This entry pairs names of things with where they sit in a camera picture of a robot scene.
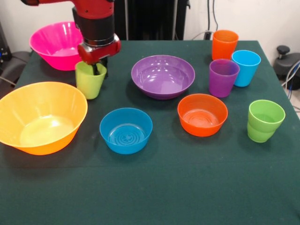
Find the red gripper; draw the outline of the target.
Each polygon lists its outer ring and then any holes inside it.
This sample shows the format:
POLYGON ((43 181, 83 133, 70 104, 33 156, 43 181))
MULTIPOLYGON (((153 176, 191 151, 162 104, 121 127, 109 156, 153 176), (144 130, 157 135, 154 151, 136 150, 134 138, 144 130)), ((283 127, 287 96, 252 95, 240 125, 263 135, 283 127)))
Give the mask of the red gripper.
POLYGON ((121 41, 119 37, 114 34, 113 41, 108 45, 91 47, 85 43, 80 43, 77 47, 80 58, 86 64, 92 65, 93 74, 100 75, 97 63, 101 61, 101 64, 106 68, 105 79, 108 78, 108 58, 116 55, 120 52, 121 41))

